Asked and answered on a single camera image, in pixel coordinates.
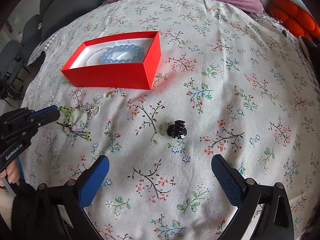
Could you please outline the person's left hand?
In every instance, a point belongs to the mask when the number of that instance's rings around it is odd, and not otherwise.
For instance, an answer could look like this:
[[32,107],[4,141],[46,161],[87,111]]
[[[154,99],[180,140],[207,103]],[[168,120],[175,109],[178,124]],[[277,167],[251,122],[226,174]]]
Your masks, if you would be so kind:
[[20,178],[20,171],[19,171],[19,166],[17,160],[14,160],[12,163],[8,165],[6,170],[1,172],[0,178],[5,178],[7,177],[7,180],[9,184],[16,183],[18,182]]

